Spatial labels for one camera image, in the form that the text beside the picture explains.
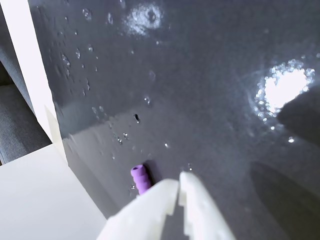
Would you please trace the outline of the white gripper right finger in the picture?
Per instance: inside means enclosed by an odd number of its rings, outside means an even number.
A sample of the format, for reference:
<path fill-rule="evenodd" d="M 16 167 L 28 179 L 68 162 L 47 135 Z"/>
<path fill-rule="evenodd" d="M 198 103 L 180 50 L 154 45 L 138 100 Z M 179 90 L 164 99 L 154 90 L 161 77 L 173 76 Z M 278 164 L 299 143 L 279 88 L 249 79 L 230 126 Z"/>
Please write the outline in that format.
<path fill-rule="evenodd" d="M 179 175 L 178 205 L 183 207 L 183 234 L 190 240 L 235 239 L 209 191 L 191 172 Z"/>

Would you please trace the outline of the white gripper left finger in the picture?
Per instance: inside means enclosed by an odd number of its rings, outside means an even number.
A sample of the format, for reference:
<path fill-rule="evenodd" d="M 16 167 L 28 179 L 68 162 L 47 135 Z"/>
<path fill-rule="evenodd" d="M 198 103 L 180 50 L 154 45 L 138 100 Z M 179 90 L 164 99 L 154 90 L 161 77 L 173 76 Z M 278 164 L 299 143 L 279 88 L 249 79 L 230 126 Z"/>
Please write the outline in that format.
<path fill-rule="evenodd" d="M 174 213 L 179 181 L 164 179 L 108 218 L 98 240 L 160 240 Z"/>

